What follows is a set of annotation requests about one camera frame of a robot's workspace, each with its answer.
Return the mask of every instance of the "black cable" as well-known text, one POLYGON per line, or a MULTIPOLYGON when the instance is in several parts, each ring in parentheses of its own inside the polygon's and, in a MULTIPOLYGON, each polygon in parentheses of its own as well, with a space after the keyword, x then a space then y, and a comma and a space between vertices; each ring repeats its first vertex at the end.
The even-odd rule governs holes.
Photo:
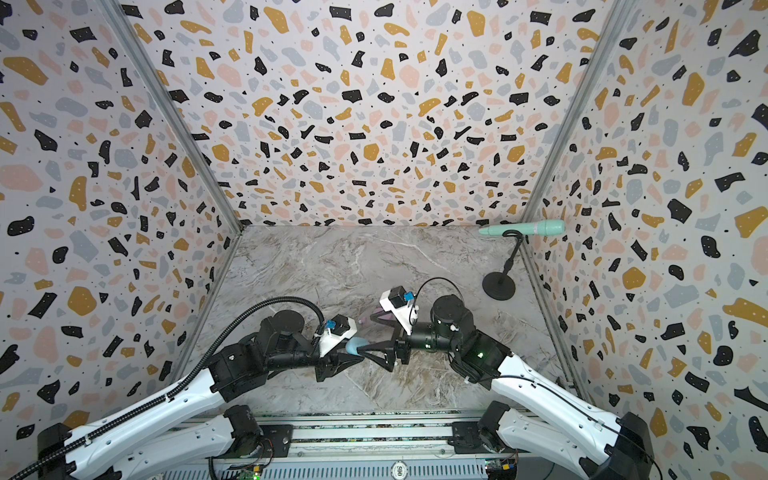
POLYGON ((416 321, 411 320, 411 317, 413 316, 413 307, 416 306, 416 300, 419 299, 419 294, 422 292, 422 288, 424 288, 424 285, 426 285, 427 283, 429 283, 429 282, 431 282, 433 280, 445 280, 446 282, 448 282, 451 285, 453 285, 453 288, 455 288, 456 291, 458 292, 458 296, 462 299, 462 304, 464 303, 464 296, 462 295, 462 291, 458 289, 458 287, 456 286, 455 283, 453 283, 451 280, 448 280, 447 278, 445 278, 443 276, 434 276, 434 277, 430 278, 429 280, 425 281, 424 283, 422 283, 422 285, 419 287, 419 289, 416 290, 416 295, 413 297, 413 303, 411 304, 411 309, 408 312, 408 321, 411 323, 411 326, 414 326, 416 324, 416 321))
POLYGON ((36 460, 35 462, 31 463, 30 465, 27 465, 22 470, 17 472, 8 480, 22 480, 23 478, 26 478, 31 474, 35 473, 36 471, 38 471, 40 468, 53 462, 57 458, 67 455, 69 452, 82 447, 83 445, 85 445, 86 439, 89 441, 96 439, 97 437, 102 436, 104 433, 112 430, 114 427, 122 423, 127 422, 128 420, 134 418, 135 416, 140 415, 141 413, 144 413, 147 410, 160 405, 161 403, 165 403, 166 401, 170 402, 171 400, 174 399, 174 397, 179 392, 182 392, 184 389, 186 389, 189 386, 190 383, 192 383, 192 380, 194 380, 197 374, 200 373, 200 371, 202 371, 202 369, 207 366, 208 360, 216 352, 216 350, 218 350, 218 348, 221 346, 221 343, 229 336, 230 333, 232 333, 233 330, 235 330, 235 328, 238 325, 240 325, 243 322, 243 320, 253 315, 253 313, 256 312, 257 310, 261 310, 265 306, 273 305, 274 303, 298 303, 300 305, 308 306, 310 309, 312 309, 312 311, 317 315, 317 319, 319 320, 319 325, 316 330, 316 337, 312 342, 313 346, 316 347, 317 340, 319 339, 317 335, 323 331, 323 327, 325 326, 325 323, 326 323, 326 319, 323 316, 323 312, 320 310, 320 308, 317 305, 310 302, 309 300, 305 300, 298 296, 276 296, 274 298, 263 300, 257 303, 256 305, 249 307, 248 310, 246 310, 245 312, 242 312, 239 316, 237 316, 237 318, 233 320, 221 332, 221 334, 216 338, 216 340, 214 340, 214 343, 211 344, 210 348, 205 352, 205 354, 200 359, 200 361, 195 365, 194 368, 192 368, 192 371, 189 372, 189 374, 186 377, 184 377, 184 379, 181 380, 179 384, 176 387, 174 387, 171 391, 169 391, 164 395, 160 395, 157 398, 150 400, 149 402, 139 405, 138 407, 131 410, 130 412, 120 415, 119 417, 112 420, 111 422, 105 423, 101 427, 95 429, 93 432, 88 433, 85 436, 80 437, 79 439, 73 441, 72 443, 60 448, 59 450, 56 450, 55 452, 51 452, 45 457, 36 460))
POLYGON ((555 392, 553 389, 549 388, 548 386, 544 385, 543 383, 537 382, 536 380, 529 379, 528 377, 524 377, 524 376, 520 376, 520 375, 500 375, 500 376, 493 377, 493 379, 494 380, 495 379, 519 379, 519 380, 525 380, 526 382, 534 383, 536 386, 540 386, 541 388, 549 391, 552 395, 558 397, 560 400, 562 400, 563 402, 567 403, 571 408, 573 408, 577 412, 579 412, 582 415, 584 415, 585 417, 587 417, 587 420, 589 420, 591 422, 595 422, 595 423, 599 424, 602 427, 605 427, 606 430, 608 430, 609 432, 615 433, 616 435, 622 437, 623 439, 627 440, 629 443, 631 443, 632 445, 634 445, 638 449, 640 449, 643 452, 643 455, 645 455, 646 458, 648 458, 649 460, 651 460, 654 463, 654 466, 656 467, 656 470, 659 471, 659 478, 661 480, 664 480, 664 474, 661 473, 661 467, 659 467, 659 465, 656 463, 656 460, 654 460, 654 457, 651 454, 649 454, 648 452, 646 452, 643 447, 639 446, 633 439, 630 439, 625 434, 623 434, 623 433, 621 433, 621 432, 611 428, 608 425, 605 425, 604 423, 599 422, 595 417, 593 417, 592 415, 586 413, 584 410, 578 408, 576 405, 574 405, 573 403, 569 402, 565 397, 563 397, 559 393, 555 392))

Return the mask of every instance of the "light blue object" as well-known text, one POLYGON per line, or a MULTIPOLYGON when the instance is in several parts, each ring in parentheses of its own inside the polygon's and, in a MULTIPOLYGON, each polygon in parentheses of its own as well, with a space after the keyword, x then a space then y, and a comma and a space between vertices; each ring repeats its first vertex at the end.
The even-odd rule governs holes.
POLYGON ((508 223, 483 227, 480 229, 480 234, 487 237, 500 237, 507 230, 517 230, 523 235, 559 235, 565 232, 565 222, 563 220, 539 220, 530 223, 508 223))
POLYGON ((357 355, 361 356, 357 353, 357 349, 361 346, 366 346, 370 342, 364 338, 361 338, 359 336, 354 336, 351 339, 346 341, 346 352, 350 355, 357 355))

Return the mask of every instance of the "round black stand base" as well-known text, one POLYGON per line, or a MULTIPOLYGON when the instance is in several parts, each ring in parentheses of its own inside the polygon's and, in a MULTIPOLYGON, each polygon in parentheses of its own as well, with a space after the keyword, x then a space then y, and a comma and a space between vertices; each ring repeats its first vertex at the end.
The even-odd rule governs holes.
POLYGON ((492 299, 509 300, 515 295, 515 281, 502 272, 493 272, 482 279, 482 289, 492 299))

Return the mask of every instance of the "patterned wall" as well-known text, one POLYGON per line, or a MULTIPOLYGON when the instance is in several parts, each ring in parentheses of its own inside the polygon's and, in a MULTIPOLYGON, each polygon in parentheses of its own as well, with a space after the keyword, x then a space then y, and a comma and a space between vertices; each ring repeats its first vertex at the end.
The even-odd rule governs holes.
POLYGON ((611 2, 125 5, 244 223, 515 220, 611 2))
POLYGON ((158 390, 234 235, 92 3, 0 2, 0 478, 158 390))
POLYGON ((768 478, 768 2, 638 5, 535 264, 589 395, 650 423, 666 478, 768 478))

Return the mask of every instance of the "gray marble surface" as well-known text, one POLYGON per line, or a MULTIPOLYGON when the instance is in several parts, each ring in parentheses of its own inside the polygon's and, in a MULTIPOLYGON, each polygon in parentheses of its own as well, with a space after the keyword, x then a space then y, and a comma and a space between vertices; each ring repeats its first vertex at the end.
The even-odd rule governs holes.
MULTIPOLYGON (((342 313, 358 319, 358 335, 375 342, 392 332, 369 319, 383 291, 403 285, 415 292, 428 278, 445 276, 461 289, 478 329, 554 380, 563 376, 562 368, 522 260, 510 272, 517 285, 511 300, 493 300, 482 291, 483 276, 500 270, 512 247, 511 239, 480 237, 474 227, 248 227, 187 371, 232 319, 261 300, 301 296, 315 302, 326 318, 342 313)), ((429 318, 435 299, 451 292, 441 281, 425 286, 419 296, 420 321, 429 318)), ((246 319, 225 344, 256 331, 265 316, 284 309, 304 315, 304 334, 310 338, 317 325, 312 311, 278 304, 246 319)), ((322 383, 315 382, 311 369, 283 372, 232 404, 268 413, 371 412, 485 409, 492 400, 505 399, 465 383, 443 355, 414 352, 409 365, 398 364, 392 373, 373 362, 322 383)))

